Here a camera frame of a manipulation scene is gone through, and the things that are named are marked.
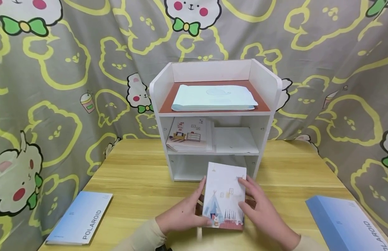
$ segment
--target polaroid box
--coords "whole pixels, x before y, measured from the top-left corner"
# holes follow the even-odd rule
[[[388,243],[355,201],[314,196],[305,202],[332,251],[388,251]]]

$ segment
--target hand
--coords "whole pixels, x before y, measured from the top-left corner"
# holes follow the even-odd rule
[[[258,230],[279,242],[284,250],[291,251],[296,248],[300,242],[300,235],[283,221],[260,185],[248,175],[247,180],[239,179],[238,182],[246,188],[246,195],[254,199],[246,199],[238,205]]]
[[[202,178],[194,193],[175,206],[155,218],[160,230],[164,235],[170,231],[184,231],[194,227],[205,227],[212,225],[208,217],[202,215],[200,200],[204,203],[202,190],[204,189],[206,177]]]

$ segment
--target desktop organizer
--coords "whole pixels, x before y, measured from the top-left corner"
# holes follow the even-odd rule
[[[258,106],[249,111],[173,111],[181,84],[245,86]],[[208,162],[246,167],[255,178],[281,91],[281,79],[255,59],[168,63],[149,93],[171,179],[197,182],[206,175]],[[166,145],[173,119],[183,116],[215,122],[212,151],[176,152]]]

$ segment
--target notebook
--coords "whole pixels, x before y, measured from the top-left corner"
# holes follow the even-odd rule
[[[209,162],[202,215],[212,220],[213,228],[244,229],[244,213],[238,206],[245,201],[247,168]]]
[[[213,121],[204,117],[175,117],[166,145],[175,151],[212,151]]]
[[[86,245],[112,199],[111,193],[81,191],[46,238],[47,245]]]
[[[180,85],[171,108],[174,111],[238,111],[255,109],[257,105],[244,86]]]
[[[355,201],[314,196],[305,203],[329,250],[388,251],[388,243]]]

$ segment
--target light blue box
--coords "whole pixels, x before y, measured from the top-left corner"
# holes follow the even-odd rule
[[[86,245],[112,199],[111,193],[81,191],[46,238],[47,245]]]
[[[388,251],[388,243],[355,201],[314,196],[305,202],[331,251]]]

